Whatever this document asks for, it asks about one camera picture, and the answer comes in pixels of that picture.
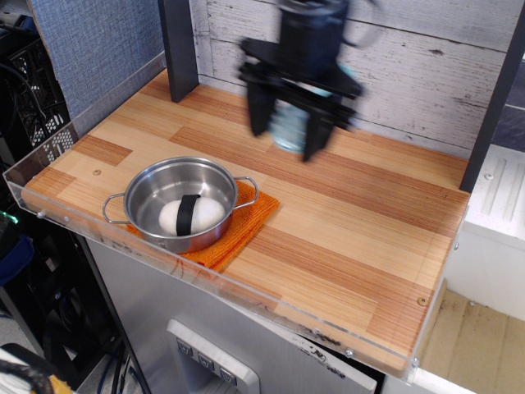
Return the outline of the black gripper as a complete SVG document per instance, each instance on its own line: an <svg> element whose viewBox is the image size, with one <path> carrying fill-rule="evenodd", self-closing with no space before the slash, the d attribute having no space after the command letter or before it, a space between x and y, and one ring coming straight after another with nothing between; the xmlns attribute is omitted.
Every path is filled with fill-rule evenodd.
<svg viewBox="0 0 525 394"><path fill-rule="evenodd" d="M279 1L277 42L244 38L247 57L240 79L247 85L250 127L264 133L277 100L309 113L303 161L323 150L335 127L346 128L355 111L343 104L363 87L337 64L349 12L347 1Z"/></svg>

